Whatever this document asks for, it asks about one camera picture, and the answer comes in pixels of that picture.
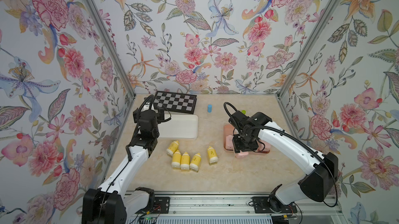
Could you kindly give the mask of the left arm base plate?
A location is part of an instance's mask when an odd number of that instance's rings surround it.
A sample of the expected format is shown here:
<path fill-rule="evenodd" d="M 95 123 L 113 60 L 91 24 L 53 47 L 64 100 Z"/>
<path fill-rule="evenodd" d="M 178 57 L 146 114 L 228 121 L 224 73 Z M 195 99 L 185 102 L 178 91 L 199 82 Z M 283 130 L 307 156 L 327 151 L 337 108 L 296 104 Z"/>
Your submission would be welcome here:
<path fill-rule="evenodd" d="M 147 206 L 137 209 L 132 215 L 143 215 L 143 214 L 168 214 L 170 208 L 170 197 L 154 197 L 150 198 Z"/>

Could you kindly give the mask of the pink sharpener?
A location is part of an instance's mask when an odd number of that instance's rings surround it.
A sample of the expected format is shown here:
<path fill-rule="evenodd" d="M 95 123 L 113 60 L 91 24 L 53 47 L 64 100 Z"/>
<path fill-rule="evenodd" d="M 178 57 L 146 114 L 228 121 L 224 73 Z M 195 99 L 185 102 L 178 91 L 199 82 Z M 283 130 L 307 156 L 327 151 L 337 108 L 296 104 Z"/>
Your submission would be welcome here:
<path fill-rule="evenodd" d="M 264 147 L 263 150 L 261 151 L 262 153 L 269 153 L 271 150 L 271 144 L 267 143 L 267 142 L 263 142 Z"/>
<path fill-rule="evenodd" d="M 249 156 L 249 152 L 248 151 L 246 151 L 246 152 L 240 151 L 239 153 L 235 154 L 235 158 L 237 158 L 237 159 L 244 159 L 247 156 Z"/>
<path fill-rule="evenodd" d="M 228 136 L 225 137 L 224 148 L 227 151 L 234 151 L 233 136 L 232 135 L 228 135 Z"/>

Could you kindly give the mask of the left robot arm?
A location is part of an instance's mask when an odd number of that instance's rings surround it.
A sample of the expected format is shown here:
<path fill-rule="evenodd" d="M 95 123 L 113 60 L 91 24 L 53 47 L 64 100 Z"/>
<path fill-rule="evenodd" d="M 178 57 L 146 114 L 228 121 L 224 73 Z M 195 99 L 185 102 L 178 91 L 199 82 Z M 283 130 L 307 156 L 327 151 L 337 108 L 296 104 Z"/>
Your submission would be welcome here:
<path fill-rule="evenodd" d="M 83 198 L 83 224 L 125 224 L 131 215 L 149 211 L 154 206 L 154 191 L 139 187 L 127 196 L 134 177 L 150 158 L 158 144 L 160 123 L 168 122 L 163 106 L 155 109 L 149 96 L 134 111 L 136 127 L 131 142 L 125 147 L 126 157 L 112 175 L 97 189 L 89 189 Z"/>

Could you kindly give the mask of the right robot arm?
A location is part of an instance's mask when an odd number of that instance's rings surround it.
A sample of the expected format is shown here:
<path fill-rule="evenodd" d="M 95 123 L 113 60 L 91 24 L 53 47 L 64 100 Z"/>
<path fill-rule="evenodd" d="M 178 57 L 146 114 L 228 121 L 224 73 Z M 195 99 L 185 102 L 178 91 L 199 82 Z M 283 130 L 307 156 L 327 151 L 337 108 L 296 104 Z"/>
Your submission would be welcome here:
<path fill-rule="evenodd" d="M 237 130 L 233 136 L 235 153 L 255 151 L 260 142 L 265 141 L 304 172 L 304 176 L 289 184 L 280 184 L 270 193 L 269 203 L 274 211 L 303 199 L 324 202 L 331 189 L 336 187 L 338 158 L 333 153 L 319 153 L 260 112 L 248 117 L 236 111 L 229 114 L 229 123 Z"/>

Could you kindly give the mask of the yellow sharpener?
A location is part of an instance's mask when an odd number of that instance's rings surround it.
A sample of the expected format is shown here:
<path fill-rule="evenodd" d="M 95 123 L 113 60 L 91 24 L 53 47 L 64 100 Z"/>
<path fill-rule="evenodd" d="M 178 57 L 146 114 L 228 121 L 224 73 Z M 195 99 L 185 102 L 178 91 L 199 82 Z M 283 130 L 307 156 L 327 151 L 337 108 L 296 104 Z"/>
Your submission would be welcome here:
<path fill-rule="evenodd" d="M 182 171 L 189 171 L 190 170 L 190 155 L 187 152 L 185 152 L 181 156 L 180 169 Z"/>
<path fill-rule="evenodd" d="M 179 149 L 179 141 L 173 141 L 166 149 L 166 152 L 169 156 L 173 156 L 173 154 Z"/>
<path fill-rule="evenodd" d="M 200 169 L 201 161 L 202 161 L 201 154 L 196 153 L 190 162 L 190 170 L 198 172 Z"/>
<path fill-rule="evenodd" d="M 217 152 L 216 152 L 215 148 L 212 146 L 209 146 L 207 148 L 207 157 L 208 157 L 209 164 L 215 164 L 219 161 Z"/>
<path fill-rule="evenodd" d="M 180 165 L 181 165 L 181 153 L 179 150 L 176 150 L 175 153 L 172 155 L 171 166 L 173 169 L 180 169 Z"/>

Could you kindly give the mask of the black white checkerboard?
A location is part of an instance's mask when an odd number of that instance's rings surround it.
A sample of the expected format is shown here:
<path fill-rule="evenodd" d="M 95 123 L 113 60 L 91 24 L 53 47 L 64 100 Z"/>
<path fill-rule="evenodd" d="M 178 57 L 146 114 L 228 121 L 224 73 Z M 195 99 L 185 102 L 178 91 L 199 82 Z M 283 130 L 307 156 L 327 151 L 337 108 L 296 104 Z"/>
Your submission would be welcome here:
<path fill-rule="evenodd" d="M 196 107 L 197 96 L 193 94 L 157 91 L 153 107 L 174 113 L 193 115 Z"/>

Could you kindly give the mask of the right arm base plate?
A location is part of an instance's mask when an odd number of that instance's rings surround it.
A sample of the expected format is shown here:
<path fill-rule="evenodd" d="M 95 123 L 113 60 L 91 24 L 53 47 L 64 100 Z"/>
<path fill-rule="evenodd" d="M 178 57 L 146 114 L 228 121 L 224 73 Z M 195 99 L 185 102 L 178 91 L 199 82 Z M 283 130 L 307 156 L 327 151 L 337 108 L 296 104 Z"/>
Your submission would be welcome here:
<path fill-rule="evenodd" d="M 297 207 L 291 203 L 283 205 L 278 200 L 270 197 L 252 197 L 248 203 L 256 214 L 297 214 Z"/>

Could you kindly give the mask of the white storage tray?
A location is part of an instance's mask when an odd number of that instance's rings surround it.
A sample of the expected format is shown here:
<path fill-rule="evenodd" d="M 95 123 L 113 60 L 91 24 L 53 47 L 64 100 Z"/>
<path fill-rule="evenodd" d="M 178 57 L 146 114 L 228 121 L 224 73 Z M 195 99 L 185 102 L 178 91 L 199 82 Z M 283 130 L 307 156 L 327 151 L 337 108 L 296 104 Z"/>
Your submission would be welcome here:
<path fill-rule="evenodd" d="M 171 120 L 158 125 L 159 138 L 195 140 L 198 136 L 197 115 L 171 115 Z"/>

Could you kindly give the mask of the blue cylinder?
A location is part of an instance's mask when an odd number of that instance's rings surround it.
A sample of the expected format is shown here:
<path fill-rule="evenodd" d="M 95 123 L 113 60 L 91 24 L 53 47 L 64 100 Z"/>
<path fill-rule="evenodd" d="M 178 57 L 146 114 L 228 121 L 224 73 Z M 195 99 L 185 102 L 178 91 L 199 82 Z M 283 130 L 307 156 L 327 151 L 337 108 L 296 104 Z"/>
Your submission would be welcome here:
<path fill-rule="evenodd" d="M 208 105 L 208 106 L 207 106 L 207 112 L 208 112 L 208 113 L 211 113 L 211 112 L 212 112 L 212 108 L 213 108 L 212 105 Z"/>

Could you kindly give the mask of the pink storage tray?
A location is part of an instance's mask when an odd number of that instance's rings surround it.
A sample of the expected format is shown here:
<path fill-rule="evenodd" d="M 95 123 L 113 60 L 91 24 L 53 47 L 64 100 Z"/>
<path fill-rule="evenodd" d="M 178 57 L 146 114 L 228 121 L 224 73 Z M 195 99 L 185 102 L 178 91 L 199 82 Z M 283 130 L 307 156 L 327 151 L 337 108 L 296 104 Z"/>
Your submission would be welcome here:
<path fill-rule="evenodd" d="M 225 124 L 223 126 L 223 147 L 224 147 L 225 137 L 228 136 L 228 135 L 232 135 L 233 136 L 235 133 L 237 133 L 237 131 L 235 130 L 234 126 L 232 126 L 231 124 Z M 265 141 L 260 140 L 258 142 L 259 146 L 258 146 L 258 149 L 255 152 L 254 151 L 248 151 L 249 155 L 250 154 L 258 154 L 258 155 L 267 154 L 267 153 L 262 153 L 261 152 L 263 150 L 263 147 L 264 147 L 263 142 L 265 142 Z"/>

